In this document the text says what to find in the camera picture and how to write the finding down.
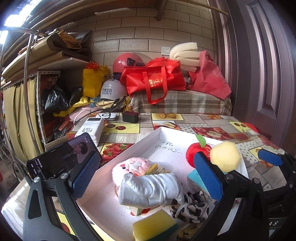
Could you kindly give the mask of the white shallow cardboard box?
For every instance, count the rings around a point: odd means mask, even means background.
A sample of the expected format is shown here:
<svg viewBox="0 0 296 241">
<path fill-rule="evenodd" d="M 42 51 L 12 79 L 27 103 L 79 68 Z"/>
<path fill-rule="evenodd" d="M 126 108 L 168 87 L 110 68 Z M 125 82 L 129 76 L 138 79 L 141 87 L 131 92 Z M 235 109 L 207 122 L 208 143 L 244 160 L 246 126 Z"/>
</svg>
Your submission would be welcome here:
<svg viewBox="0 0 296 241">
<path fill-rule="evenodd" d="M 216 202 L 186 159 L 197 141 L 156 129 L 98 169 L 79 206 L 114 240 L 175 240 L 189 223 L 209 219 Z"/>
</svg>

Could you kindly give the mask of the red plush apple toy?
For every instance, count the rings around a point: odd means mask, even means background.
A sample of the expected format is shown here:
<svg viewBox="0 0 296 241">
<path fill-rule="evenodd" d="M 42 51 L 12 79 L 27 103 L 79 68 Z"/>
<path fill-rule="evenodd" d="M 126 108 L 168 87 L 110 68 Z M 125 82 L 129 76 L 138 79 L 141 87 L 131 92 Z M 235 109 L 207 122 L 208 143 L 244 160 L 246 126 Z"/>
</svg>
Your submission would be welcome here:
<svg viewBox="0 0 296 241">
<path fill-rule="evenodd" d="M 208 158 L 208 160 L 210 160 L 210 151 L 212 149 L 211 146 L 206 143 L 206 140 L 203 136 L 196 134 L 195 137 L 197 138 L 198 142 L 191 144 L 186 151 L 186 160 L 192 167 L 195 167 L 194 156 L 196 153 L 202 152 Z"/>
</svg>

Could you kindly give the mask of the brown wooden door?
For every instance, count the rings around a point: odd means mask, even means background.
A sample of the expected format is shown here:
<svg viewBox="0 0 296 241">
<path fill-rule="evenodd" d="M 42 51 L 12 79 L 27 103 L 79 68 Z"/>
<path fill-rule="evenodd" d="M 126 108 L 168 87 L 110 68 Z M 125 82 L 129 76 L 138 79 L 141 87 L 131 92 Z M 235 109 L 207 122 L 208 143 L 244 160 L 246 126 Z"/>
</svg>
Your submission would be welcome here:
<svg viewBox="0 0 296 241">
<path fill-rule="evenodd" d="M 232 115 L 295 150 L 295 30 L 275 1 L 210 1 Z"/>
</svg>

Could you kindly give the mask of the black smartphone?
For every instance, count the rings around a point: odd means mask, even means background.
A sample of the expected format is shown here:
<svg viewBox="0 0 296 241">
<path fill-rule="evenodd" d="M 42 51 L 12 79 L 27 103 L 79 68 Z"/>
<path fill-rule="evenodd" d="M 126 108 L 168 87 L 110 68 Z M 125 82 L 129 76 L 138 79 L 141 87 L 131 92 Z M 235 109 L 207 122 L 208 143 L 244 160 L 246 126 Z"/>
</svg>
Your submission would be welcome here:
<svg viewBox="0 0 296 241">
<path fill-rule="evenodd" d="M 88 133 L 83 133 L 26 162 L 31 178 L 56 179 L 81 164 L 90 153 L 98 153 Z"/>
</svg>

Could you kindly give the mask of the black plastic bag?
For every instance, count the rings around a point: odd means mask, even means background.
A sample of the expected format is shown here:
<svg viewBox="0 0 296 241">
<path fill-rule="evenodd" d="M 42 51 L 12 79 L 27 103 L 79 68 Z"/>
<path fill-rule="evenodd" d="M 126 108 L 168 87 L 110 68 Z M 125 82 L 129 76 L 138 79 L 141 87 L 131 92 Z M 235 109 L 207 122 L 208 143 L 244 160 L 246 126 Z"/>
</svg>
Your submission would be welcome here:
<svg viewBox="0 0 296 241">
<path fill-rule="evenodd" d="M 42 108 L 45 113 L 59 113 L 72 107 L 80 100 L 83 94 L 83 87 L 74 87 L 69 93 L 58 85 L 45 89 L 42 95 Z"/>
</svg>

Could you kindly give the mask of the black white patterned cloth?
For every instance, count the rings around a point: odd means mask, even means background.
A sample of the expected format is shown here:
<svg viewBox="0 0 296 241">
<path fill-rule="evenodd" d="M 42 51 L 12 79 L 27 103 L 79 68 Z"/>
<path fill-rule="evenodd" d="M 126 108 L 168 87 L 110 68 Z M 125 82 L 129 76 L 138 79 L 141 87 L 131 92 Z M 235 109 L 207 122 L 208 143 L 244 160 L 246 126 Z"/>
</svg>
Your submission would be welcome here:
<svg viewBox="0 0 296 241">
<path fill-rule="evenodd" d="M 215 207 L 215 200 L 208 199 L 203 191 L 184 192 L 184 203 L 173 199 L 169 209 L 171 216 L 186 223 L 203 223 Z"/>
</svg>

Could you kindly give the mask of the yellow hexagonal sponge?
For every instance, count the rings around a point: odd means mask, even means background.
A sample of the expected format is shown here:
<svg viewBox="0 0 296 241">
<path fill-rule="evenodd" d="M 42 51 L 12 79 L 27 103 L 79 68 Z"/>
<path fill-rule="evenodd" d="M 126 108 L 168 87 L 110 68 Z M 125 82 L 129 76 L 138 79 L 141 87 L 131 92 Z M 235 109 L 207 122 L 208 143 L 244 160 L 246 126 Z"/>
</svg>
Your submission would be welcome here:
<svg viewBox="0 0 296 241">
<path fill-rule="evenodd" d="M 224 173 L 237 168 L 241 154 L 233 142 L 222 142 L 210 150 L 210 161 Z"/>
</svg>

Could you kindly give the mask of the yellow green rectangular sponge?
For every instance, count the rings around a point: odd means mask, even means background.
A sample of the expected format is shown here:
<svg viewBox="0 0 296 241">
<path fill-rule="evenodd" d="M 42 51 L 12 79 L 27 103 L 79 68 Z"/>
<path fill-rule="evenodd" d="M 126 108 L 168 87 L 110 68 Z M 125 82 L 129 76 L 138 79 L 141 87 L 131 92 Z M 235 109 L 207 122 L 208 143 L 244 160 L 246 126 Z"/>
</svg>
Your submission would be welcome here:
<svg viewBox="0 0 296 241">
<path fill-rule="evenodd" d="M 135 240 L 167 240 L 179 228 L 163 209 L 132 224 Z"/>
</svg>

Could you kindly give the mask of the plaid covered bench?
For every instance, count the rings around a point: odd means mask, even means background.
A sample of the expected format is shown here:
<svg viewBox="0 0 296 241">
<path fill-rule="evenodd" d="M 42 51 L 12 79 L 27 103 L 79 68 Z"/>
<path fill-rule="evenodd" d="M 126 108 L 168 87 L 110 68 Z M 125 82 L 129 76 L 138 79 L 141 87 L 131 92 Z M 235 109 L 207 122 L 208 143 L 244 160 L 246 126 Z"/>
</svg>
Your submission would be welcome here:
<svg viewBox="0 0 296 241">
<path fill-rule="evenodd" d="M 186 90 L 169 90 L 166 98 L 157 104 L 149 104 L 146 92 L 136 92 L 130 100 L 130 109 L 138 113 L 185 113 L 230 115 L 232 103 L 229 97 L 221 100 L 210 94 Z"/>
</svg>

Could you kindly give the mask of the white cloth glove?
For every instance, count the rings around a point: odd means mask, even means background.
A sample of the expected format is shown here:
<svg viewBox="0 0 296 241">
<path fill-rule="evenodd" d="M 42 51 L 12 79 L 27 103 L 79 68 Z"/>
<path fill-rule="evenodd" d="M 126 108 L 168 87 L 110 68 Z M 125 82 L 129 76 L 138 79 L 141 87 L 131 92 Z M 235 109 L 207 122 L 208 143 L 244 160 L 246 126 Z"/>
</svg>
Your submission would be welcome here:
<svg viewBox="0 0 296 241">
<path fill-rule="evenodd" d="M 175 199 L 184 203 L 182 184 L 173 173 L 135 176 L 125 174 L 118 191 L 121 205 L 137 208 L 168 206 Z"/>
</svg>

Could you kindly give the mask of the yellow snack packet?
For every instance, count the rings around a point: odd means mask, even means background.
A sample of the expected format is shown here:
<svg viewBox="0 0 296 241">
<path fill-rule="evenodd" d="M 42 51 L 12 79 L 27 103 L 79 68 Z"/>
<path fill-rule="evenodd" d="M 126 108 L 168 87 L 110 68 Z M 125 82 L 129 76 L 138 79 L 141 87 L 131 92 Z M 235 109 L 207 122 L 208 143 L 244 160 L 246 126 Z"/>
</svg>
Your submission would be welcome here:
<svg viewBox="0 0 296 241">
<path fill-rule="evenodd" d="M 145 175 L 158 175 L 158 174 L 165 174 L 170 173 L 167 169 L 160 166 L 159 164 L 153 164 L 145 173 Z"/>
</svg>

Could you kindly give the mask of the pink plush toy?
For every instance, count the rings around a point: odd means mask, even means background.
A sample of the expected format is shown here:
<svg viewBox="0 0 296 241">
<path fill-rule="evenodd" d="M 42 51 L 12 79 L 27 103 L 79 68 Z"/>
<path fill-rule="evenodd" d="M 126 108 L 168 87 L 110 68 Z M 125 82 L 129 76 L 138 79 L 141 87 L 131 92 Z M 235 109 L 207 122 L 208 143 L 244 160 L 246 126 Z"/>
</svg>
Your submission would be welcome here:
<svg viewBox="0 0 296 241">
<path fill-rule="evenodd" d="M 143 176 L 149 168 L 151 168 L 152 163 L 141 157 L 132 157 L 121 163 L 118 163 L 112 169 L 112 180 L 115 184 L 114 191 L 115 195 L 118 196 L 119 186 L 124 178 L 125 174 L 132 173 L 135 176 Z"/>
</svg>

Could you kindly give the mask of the teal tissue pack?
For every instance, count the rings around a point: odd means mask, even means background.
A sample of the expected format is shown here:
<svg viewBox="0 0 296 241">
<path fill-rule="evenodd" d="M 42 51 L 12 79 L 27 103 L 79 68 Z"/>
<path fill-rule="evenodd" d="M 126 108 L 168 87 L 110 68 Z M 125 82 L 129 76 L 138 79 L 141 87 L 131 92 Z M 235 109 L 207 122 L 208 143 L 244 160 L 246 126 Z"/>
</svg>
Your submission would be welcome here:
<svg viewBox="0 0 296 241">
<path fill-rule="evenodd" d="M 187 175 L 187 183 L 193 190 L 202 191 L 207 199 L 212 200 L 212 197 L 210 196 L 204 182 L 202 181 L 196 169 L 194 169 Z"/>
</svg>

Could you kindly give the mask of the white helmet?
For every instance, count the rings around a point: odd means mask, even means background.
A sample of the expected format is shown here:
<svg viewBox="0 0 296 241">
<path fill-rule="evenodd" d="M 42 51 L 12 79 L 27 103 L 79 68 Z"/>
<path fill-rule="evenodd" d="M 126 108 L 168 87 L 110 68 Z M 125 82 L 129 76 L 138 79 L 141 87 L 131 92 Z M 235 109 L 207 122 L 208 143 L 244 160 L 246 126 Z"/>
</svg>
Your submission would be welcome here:
<svg viewBox="0 0 296 241">
<path fill-rule="evenodd" d="M 119 80 L 109 79 L 102 85 L 100 98 L 116 100 L 127 96 L 126 87 L 120 83 Z"/>
</svg>

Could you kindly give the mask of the fruit pattern tablecloth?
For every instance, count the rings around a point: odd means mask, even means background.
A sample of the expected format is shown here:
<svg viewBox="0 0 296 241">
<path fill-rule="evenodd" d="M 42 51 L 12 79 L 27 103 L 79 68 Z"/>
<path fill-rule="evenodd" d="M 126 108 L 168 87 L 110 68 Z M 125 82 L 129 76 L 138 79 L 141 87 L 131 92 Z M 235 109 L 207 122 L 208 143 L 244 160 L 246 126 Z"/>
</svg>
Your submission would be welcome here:
<svg viewBox="0 0 296 241">
<path fill-rule="evenodd" d="M 281 154 L 284 150 L 233 116 L 179 114 L 177 118 L 168 120 L 175 123 L 183 132 L 197 133 L 219 141 L 234 142 L 241 151 L 249 177 L 259 178 L 264 190 L 271 190 L 285 184 L 279 168 L 267 165 L 259 161 L 257 157 L 260 149 Z M 109 127 L 105 129 L 98 149 L 103 152 L 112 144 L 134 144 L 156 127 L 162 126 L 164 122 L 163 118 L 158 119 L 155 114 L 142 113 L 136 127 L 129 131 L 119 131 L 116 130 L 117 126 L 130 127 L 130 124 L 119 117 L 116 121 L 110 122 Z M 11 192 L 1 209 L 6 221 L 19 237 L 23 236 L 23 213 L 28 192 L 29 185 L 26 180 L 22 180 Z"/>
</svg>

